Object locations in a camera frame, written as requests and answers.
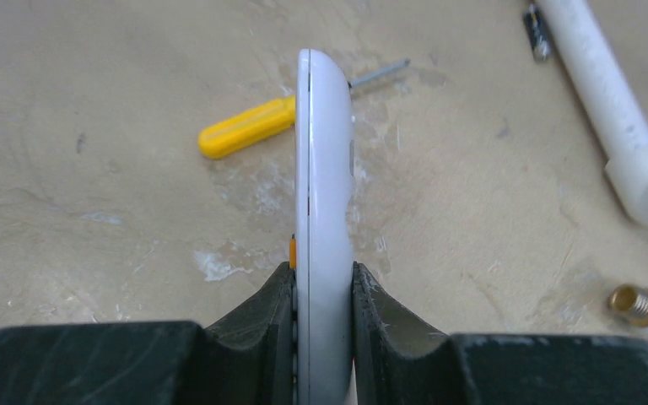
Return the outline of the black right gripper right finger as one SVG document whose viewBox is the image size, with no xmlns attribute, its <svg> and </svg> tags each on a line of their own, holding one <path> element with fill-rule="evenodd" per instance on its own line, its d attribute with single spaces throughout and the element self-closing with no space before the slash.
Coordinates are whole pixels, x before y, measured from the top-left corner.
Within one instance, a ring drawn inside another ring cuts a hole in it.
<svg viewBox="0 0 648 405">
<path fill-rule="evenodd" d="M 648 342 L 609 335 L 446 334 L 354 264 L 361 404 L 648 404 Z"/>
</svg>

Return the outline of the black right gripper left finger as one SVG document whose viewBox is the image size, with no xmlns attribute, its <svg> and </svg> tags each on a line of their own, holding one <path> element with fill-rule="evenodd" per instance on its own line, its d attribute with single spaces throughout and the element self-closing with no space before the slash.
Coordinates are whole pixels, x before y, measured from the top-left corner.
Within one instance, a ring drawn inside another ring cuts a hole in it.
<svg viewBox="0 0 648 405">
<path fill-rule="evenodd" d="M 214 324 L 0 329 L 0 404 L 290 404 L 294 271 L 282 263 Z"/>
</svg>

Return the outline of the white remote control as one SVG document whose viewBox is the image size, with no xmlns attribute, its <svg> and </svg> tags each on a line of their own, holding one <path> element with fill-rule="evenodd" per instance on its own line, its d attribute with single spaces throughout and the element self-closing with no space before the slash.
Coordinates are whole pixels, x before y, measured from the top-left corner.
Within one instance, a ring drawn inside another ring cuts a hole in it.
<svg viewBox="0 0 648 405">
<path fill-rule="evenodd" d="M 300 51 L 295 101 L 298 402 L 343 404 L 353 357 L 354 123 L 348 81 L 326 53 Z"/>
</svg>

